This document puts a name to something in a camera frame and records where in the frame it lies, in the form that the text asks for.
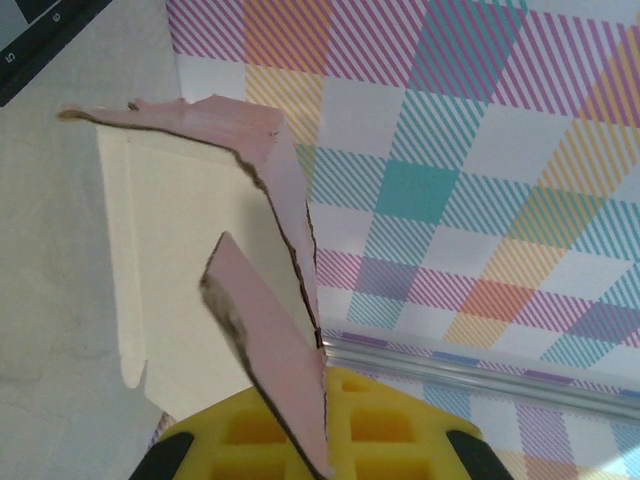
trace colorful plaid paper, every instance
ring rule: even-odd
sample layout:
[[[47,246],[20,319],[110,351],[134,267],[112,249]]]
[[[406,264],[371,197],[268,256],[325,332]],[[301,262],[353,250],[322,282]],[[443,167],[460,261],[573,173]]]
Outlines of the colorful plaid paper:
[[[637,0],[168,11],[189,99],[286,112],[325,318],[637,380]]]

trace cardboard fold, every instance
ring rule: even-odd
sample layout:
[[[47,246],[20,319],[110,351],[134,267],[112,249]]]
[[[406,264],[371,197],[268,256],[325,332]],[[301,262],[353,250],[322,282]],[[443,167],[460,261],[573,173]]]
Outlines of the cardboard fold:
[[[313,366],[309,375],[317,378],[324,353],[316,247],[306,180],[282,112],[214,96],[193,104],[136,101],[128,110],[73,106],[60,118],[88,120],[98,131],[127,384],[135,386],[146,369],[147,396],[178,420],[250,386],[250,380],[265,392],[279,391],[269,383],[275,380],[256,375],[253,362],[251,369],[238,364],[238,339],[229,345],[228,325],[211,321],[198,290],[212,246],[227,231],[284,312],[269,320],[270,333],[260,334],[275,342],[263,342],[265,353],[284,350],[278,333],[292,335],[293,328],[296,348],[304,344],[320,362],[305,366]],[[216,278],[220,285],[229,281]],[[231,298],[244,308],[244,298],[251,297],[247,289],[234,290]],[[255,328],[249,331],[254,345],[260,343]],[[324,412],[321,418],[318,434],[326,441]],[[311,463],[322,462],[317,456]]]

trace pink cardboard flap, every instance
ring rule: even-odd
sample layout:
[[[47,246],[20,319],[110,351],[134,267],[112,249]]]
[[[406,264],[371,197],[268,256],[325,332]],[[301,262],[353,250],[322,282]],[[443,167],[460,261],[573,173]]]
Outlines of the pink cardboard flap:
[[[306,201],[306,180],[284,114],[275,108],[212,96],[187,103],[130,104],[129,110],[67,107],[59,117],[135,130],[152,130],[231,150],[273,209],[300,280],[300,293],[318,330],[316,246]]]
[[[220,238],[200,288],[253,384],[314,477],[327,478],[322,351],[307,344],[230,234]]]

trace yellow sponge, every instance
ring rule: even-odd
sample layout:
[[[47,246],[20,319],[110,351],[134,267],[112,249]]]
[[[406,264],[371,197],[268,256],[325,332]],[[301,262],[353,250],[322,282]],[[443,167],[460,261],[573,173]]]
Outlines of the yellow sponge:
[[[335,480],[469,480],[446,432],[473,424],[341,368],[327,369],[328,434]],[[255,388],[173,426],[194,440],[174,480],[311,480]]]

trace cardboard piece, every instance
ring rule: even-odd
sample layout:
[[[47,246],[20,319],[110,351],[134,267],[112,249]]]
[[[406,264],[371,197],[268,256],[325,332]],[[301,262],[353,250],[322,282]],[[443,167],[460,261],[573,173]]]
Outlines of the cardboard piece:
[[[229,233],[220,238],[200,288],[314,478],[329,477],[322,351],[294,327]]]
[[[211,97],[194,104],[137,102],[128,111],[71,107],[60,117],[97,126],[121,365],[130,387],[144,371],[148,398],[181,420],[251,385],[236,361],[236,346],[211,321],[197,288],[223,232],[233,235],[257,278],[297,326],[305,355],[324,365],[306,182],[282,112]],[[220,272],[216,279],[230,281]],[[248,285],[244,295],[254,295]],[[244,308],[244,300],[235,294],[233,299]],[[269,329],[256,344],[271,353],[289,352],[282,339],[294,338],[292,332],[281,321]],[[302,344],[296,348],[304,353]],[[309,375],[317,381],[320,367],[314,362]],[[276,391],[266,383],[261,388],[269,395]],[[316,415],[324,423],[324,412]],[[290,423],[293,429],[296,420]],[[311,442],[294,433],[300,442]],[[322,455],[309,453],[317,471]]]

